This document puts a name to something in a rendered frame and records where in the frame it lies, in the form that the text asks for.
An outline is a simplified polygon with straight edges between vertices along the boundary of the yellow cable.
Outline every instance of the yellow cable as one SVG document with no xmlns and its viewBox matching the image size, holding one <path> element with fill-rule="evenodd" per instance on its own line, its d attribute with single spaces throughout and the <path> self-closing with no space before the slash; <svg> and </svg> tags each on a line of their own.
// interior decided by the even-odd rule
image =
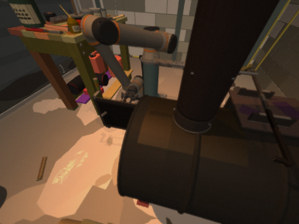
<svg viewBox="0 0 299 224">
<path fill-rule="evenodd" d="M 285 8 L 288 6 L 288 4 L 290 3 L 291 0 L 288 0 L 287 3 L 284 5 L 284 7 L 281 10 L 281 13 L 278 15 L 278 17 L 276 18 L 275 22 L 273 23 L 272 27 L 270 28 L 270 30 L 267 32 L 264 40 L 261 42 L 261 44 L 258 46 L 257 51 L 254 53 L 254 55 L 252 56 L 252 58 L 250 59 L 250 61 L 248 62 L 248 65 L 250 65 L 250 62 L 253 60 L 254 56 L 257 54 L 258 50 L 260 50 L 261 45 L 264 43 L 265 39 L 267 38 L 267 36 L 270 34 L 271 30 L 273 29 L 273 27 L 275 26 L 275 24 L 277 23 L 279 17 L 281 16 L 281 14 L 284 12 Z"/>
<path fill-rule="evenodd" d="M 299 9 L 297 10 L 296 14 L 293 16 L 293 18 L 289 21 L 289 23 L 287 24 L 287 26 L 284 28 L 284 30 L 281 32 L 281 34 L 279 35 L 279 37 L 276 39 L 276 41 L 274 42 L 274 44 L 271 46 L 271 48 L 269 49 L 269 51 L 265 54 L 265 56 L 263 57 L 263 59 L 261 59 L 261 61 L 259 62 L 259 64 L 257 65 L 257 67 L 255 68 L 255 71 L 258 69 L 258 67 L 260 67 L 261 63 L 264 61 L 264 59 L 268 56 L 268 54 L 270 53 L 270 51 L 272 50 L 272 48 L 276 45 L 276 43 L 278 42 L 278 40 L 281 38 L 281 36 L 284 34 L 284 32 L 287 30 L 287 28 L 291 25 L 291 23 L 295 20 L 295 18 L 297 17 L 297 15 L 299 14 Z"/>
<path fill-rule="evenodd" d="M 65 11 L 61 5 L 59 5 L 59 6 L 62 8 L 62 10 L 63 10 L 63 11 Z M 67 13 L 67 12 L 65 12 L 65 13 L 68 15 L 68 13 Z M 70 15 L 68 15 L 68 16 L 70 17 Z"/>
</svg>

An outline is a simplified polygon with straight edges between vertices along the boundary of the glue bottle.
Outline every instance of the glue bottle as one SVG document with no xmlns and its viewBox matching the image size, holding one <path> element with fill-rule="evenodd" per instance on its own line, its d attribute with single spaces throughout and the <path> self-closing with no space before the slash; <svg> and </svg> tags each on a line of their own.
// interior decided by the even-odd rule
<svg viewBox="0 0 299 224">
<path fill-rule="evenodd" d="M 81 29 L 79 26 L 79 23 L 72 17 L 68 17 L 68 29 L 70 31 L 70 33 L 80 33 Z"/>
</svg>

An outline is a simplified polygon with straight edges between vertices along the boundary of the purple object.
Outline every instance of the purple object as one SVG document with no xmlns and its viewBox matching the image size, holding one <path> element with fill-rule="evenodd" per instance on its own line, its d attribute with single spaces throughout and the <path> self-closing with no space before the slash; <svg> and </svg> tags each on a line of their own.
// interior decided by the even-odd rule
<svg viewBox="0 0 299 224">
<path fill-rule="evenodd" d="M 107 71 L 105 74 L 108 76 L 108 79 L 111 79 L 112 76 L 110 76 L 110 72 L 109 71 Z"/>
<path fill-rule="evenodd" d="M 299 119 L 299 112 L 287 102 L 273 102 L 278 109 L 290 118 Z"/>
<path fill-rule="evenodd" d="M 239 112 L 246 114 L 248 116 L 250 116 L 253 112 L 259 113 L 258 110 L 252 109 L 251 107 L 246 106 L 244 104 L 242 104 L 242 106 L 240 107 Z"/>
<path fill-rule="evenodd" d="M 86 104 L 90 100 L 89 95 L 82 94 L 77 100 L 77 103 L 84 103 Z"/>
</svg>

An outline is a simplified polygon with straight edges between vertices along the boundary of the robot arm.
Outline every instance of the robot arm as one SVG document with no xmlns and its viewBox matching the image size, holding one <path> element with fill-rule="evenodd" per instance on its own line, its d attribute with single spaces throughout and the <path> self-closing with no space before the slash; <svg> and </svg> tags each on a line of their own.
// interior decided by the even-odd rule
<svg viewBox="0 0 299 224">
<path fill-rule="evenodd" d="M 168 54 L 172 54 L 177 47 L 177 37 L 174 34 L 162 31 L 151 32 L 94 15 L 86 15 L 82 18 L 81 30 L 86 41 L 95 47 L 115 74 L 122 88 L 125 91 L 129 90 L 125 93 L 125 97 L 131 100 L 137 99 L 136 94 L 142 88 L 143 79 L 136 76 L 130 82 L 109 46 L 120 44 L 144 47 Z"/>
</svg>

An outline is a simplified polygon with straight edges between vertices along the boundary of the concrete floor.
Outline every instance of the concrete floor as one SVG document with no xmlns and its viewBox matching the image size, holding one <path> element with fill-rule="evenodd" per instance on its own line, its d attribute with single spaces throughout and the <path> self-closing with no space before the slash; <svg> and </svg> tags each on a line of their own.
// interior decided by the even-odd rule
<svg viewBox="0 0 299 224">
<path fill-rule="evenodd" d="M 130 62 L 132 77 L 141 75 L 139 59 Z M 177 99 L 182 74 L 160 68 L 159 94 Z M 65 81 L 77 75 L 75 71 Z M 254 89 L 249 76 L 238 76 L 235 85 Z M 113 99 L 120 100 L 121 92 Z M 173 224 L 215 223 L 154 204 L 145 208 L 136 205 L 136 199 L 121 197 L 116 181 L 125 131 L 104 127 L 91 101 L 70 111 L 49 88 L 2 118 L 0 131 L 0 185 L 8 194 L 0 224 L 56 224 L 62 218 L 114 224 L 169 224 L 166 218 Z M 107 144 L 110 137 L 112 145 Z M 46 169 L 37 182 L 43 156 L 48 157 Z"/>
</svg>

